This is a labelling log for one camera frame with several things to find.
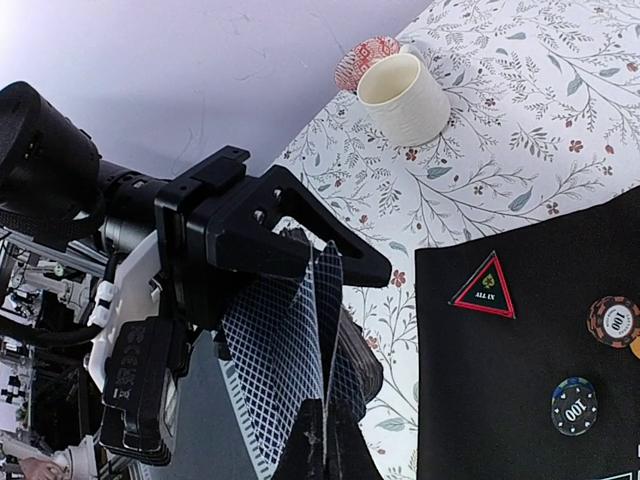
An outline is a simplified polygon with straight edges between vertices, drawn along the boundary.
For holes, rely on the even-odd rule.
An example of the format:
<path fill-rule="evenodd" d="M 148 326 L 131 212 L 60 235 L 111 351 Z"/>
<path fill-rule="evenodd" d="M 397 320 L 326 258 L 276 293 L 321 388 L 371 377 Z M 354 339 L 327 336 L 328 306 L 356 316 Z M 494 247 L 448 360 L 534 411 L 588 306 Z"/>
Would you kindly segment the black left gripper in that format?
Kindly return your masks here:
<path fill-rule="evenodd" d="M 231 281 L 212 267 L 209 222 L 197 216 L 245 179 L 249 157 L 226 146 L 173 180 L 149 177 L 104 160 L 84 130 L 16 81 L 1 90 L 1 226 L 57 251 L 80 241 L 106 255 L 155 232 L 179 312 L 217 330 L 226 301 L 205 288 Z"/>

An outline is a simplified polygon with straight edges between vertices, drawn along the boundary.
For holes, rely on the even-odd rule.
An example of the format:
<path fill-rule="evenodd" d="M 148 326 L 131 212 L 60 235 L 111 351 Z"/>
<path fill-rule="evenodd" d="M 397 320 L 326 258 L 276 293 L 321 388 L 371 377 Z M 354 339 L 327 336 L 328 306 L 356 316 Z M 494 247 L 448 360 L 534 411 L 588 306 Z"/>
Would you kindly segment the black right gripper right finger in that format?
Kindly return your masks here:
<path fill-rule="evenodd" d="M 350 407 L 329 405 L 327 418 L 327 478 L 380 480 L 380 475 Z"/>

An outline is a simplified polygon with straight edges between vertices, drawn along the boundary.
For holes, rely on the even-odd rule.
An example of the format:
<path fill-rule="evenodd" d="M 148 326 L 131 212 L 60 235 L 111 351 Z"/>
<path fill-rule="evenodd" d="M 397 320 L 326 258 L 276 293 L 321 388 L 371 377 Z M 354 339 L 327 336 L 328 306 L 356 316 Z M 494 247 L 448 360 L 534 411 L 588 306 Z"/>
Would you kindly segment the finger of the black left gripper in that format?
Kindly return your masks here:
<path fill-rule="evenodd" d="M 362 328 L 353 320 L 344 305 L 340 309 L 339 322 L 339 345 L 351 361 L 364 404 L 368 404 L 379 394 L 383 386 L 383 366 L 363 336 Z"/>
<path fill-rule="evenodd" d="M 390 261 L 339 221 L 286 168 L 260 177 L 243 164 L 213 164 L 197 174 L 202 202 L 187 217 L 189 252 L 225 271 L 284 278 L 300 277 L 320 253 L 310 240 L 276 230 L 291 218 L 305 232 L 337 248 L 343 283 L 381 288 L 391 276 Z"/>

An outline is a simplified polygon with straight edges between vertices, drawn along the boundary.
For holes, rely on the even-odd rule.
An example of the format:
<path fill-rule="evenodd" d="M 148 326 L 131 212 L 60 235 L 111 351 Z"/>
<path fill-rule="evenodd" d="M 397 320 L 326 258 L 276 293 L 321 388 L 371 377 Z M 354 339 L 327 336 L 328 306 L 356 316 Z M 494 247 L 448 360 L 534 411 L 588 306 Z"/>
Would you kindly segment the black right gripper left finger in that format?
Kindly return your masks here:
<path fill-rule="evenodd" d="M 323 405 L 304 400 L 300 406 L 274 480 L 322 480 L 325 478 Z"/>

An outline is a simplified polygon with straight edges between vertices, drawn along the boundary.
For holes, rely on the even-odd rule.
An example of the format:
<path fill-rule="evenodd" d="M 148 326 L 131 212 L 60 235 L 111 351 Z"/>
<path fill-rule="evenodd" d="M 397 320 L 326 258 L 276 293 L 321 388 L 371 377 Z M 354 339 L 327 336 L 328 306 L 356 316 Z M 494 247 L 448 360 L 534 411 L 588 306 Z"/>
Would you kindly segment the blue playing card deck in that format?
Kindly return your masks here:
<path fill-rule="evenodd" d="M 367 411 L 339 345 L 343 271 L 326 245 L 299 278 L 260 276 L 231 300 L 222 326 L 265 460 L 277 465 L 304 400 Z"/>

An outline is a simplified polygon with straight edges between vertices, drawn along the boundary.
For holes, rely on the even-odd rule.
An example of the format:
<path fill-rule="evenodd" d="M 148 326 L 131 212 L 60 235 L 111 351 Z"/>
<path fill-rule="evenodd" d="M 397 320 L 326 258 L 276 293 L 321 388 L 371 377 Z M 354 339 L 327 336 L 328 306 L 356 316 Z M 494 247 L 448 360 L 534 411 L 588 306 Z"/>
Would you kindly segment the black and green chip stack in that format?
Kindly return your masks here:
<path fill-rule="evenodd" d="M 553 391 L 551 420 L 565 436 L 580 436 L 591 429 L 598 411 L 595 388 L 583 377 L 566 378 Z"/>

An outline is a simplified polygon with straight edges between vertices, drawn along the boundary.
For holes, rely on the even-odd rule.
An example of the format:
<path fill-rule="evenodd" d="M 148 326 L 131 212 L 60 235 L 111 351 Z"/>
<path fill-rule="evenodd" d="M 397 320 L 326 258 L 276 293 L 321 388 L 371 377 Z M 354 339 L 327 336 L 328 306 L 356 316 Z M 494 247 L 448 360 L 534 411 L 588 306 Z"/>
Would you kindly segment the orange black chip stack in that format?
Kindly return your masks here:
<path fill-rule="evenodd" d="M 586 322 L 599 342 L 618 349 L 629 347 L 639 335 L 639 307 L 624 296 L 605 296 L 589 309 Z"/>

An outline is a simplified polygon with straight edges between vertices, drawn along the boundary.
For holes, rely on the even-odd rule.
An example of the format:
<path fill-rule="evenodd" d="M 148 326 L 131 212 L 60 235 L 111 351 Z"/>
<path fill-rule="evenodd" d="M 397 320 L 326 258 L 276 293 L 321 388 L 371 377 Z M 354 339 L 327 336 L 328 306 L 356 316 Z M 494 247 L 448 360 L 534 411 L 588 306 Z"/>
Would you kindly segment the orange big blind button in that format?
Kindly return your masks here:
<path fill-rule="evenodd" d="M 632 353 L 640 359 L 640 337 L 635 338 L 635 340 L 630 344 L 630 349 Z"/>

